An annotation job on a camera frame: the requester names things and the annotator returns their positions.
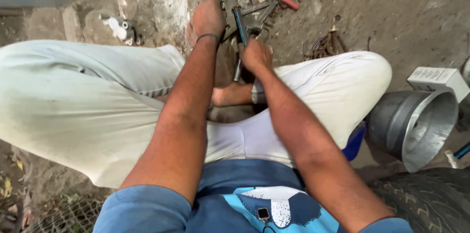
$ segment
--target light gray pants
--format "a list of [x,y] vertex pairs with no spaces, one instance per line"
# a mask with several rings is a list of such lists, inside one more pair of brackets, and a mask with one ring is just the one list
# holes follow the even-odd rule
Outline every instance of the light gray pants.
[[[153,135],[184,58],[172,46],[111,47],[54,40],[0,49],[0,138],[117,188]],[[350,52],[276,68],[340,148],[391,80],[371,52]],[[255,83],[253,100],[262,99]],[[257,158],[293,162],[269,110],[247,120],[208,122],[205,162]]]

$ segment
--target white box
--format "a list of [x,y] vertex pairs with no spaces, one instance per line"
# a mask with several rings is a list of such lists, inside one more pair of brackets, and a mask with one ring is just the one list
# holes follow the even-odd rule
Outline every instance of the white box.
[[407,81],[415,90],[450,88],[459,103],[470,93],[470,88],[458,69],[417,67]]

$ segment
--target hand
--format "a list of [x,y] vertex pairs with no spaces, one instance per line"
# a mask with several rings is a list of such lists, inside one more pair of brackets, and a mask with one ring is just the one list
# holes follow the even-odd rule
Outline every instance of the hand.
[[186,27],[186,38],[192,46],[203,34],[215,34],[220,37],[224,32],[226,20],[220,2],[221,0],[204,0],[197,5]]
[[272,48],[255,39],[250,39],[246,48],[241,50],[240,58],[243,66],[255,77],[258,77],[260,72],[273,70]]

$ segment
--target wire mesh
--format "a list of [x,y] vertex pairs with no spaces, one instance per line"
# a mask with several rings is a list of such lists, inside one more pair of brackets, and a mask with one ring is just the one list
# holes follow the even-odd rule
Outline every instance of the wire mesh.
[[63,204],[59,211],[38,219],[25,233],[91,233],[103,206],[98,200],[79,200]]

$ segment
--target wire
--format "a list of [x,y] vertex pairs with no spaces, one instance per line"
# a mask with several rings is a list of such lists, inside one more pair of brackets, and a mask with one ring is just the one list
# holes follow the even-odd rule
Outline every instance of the wire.
[[276,233],[276,231],[274,231],[273,228],[268,225],[266,225],[265,228],[263,228],[263,233],[264,233],[264,230],[266,230],[267,228],[270,228],[274,233]]

